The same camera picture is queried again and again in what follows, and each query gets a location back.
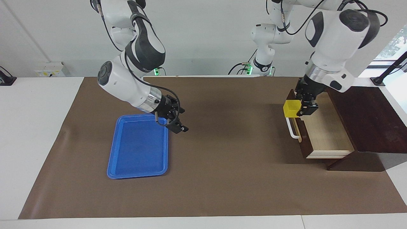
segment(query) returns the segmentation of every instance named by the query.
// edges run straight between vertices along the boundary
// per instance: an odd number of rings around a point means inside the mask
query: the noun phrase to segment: green light
[[[253,67],[252,66],[249,66],[249,69],[247,70],[247,74],[248,75],[251,75],[252,74],[252,71],[253,71]]]
[[[271,74],[271,71],[272,71],[273,69],[274,69],[274,67],[271,67],[269,75],[272,75],[272,74]]]

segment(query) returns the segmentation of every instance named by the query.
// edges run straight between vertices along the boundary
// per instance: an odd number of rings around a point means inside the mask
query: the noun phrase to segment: white wall
[[[355,75],[407,22],[404,0],[364,2],[386,13],[389,24],[348,63]],[[269,22],[263,0],[148,0],[146,11],[166,47],[164,67],[169,75],[227,74],[255,50],[251,28]],[[310,11],[297,7],[292,24],[299,27]],[[103,62],[118,54],[87,0],[0,0],[0,29],[0,64],[21,77],[34,76],[32,67],[47,58],[63,61],[73,76],[96,75]],[[312,48],[303,32],[291,44],[275,45],[275,49],[276,75],[304,74]]]

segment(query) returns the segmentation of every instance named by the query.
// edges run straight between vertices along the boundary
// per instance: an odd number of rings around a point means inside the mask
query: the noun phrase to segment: drawer
[[[298,141],[303,157],[342,159],[354,152],[355,149],[328,93],[318,95],[317,103],[319,108],[312,115],[290,119],[291,125],[300,137]]]

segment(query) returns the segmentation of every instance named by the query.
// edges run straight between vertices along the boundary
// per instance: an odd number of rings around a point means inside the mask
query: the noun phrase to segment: yellow block
[[[297,113],[301,109],[301,101],[298,99],[286,100],[282,108],[286,118],[298,118]]]

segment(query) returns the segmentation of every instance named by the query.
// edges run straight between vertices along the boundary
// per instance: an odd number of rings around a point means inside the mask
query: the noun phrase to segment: black stand
[[[17,77],[15,76],[7,77],[7,80],[4,83],[0,83],[0,86],[11,86],[16,79]]]
[[[0,71],[0,86],[11,86],[17,77],[6,76],[2,71]]]
[[[370,78],[374,85],[376,86],[385,86],[383,83],[384,78],[388,76],[394,69],[396,69],[405,59],[407,59],[407,52],[401,55],[386,71],[383,72],[379,77]]]

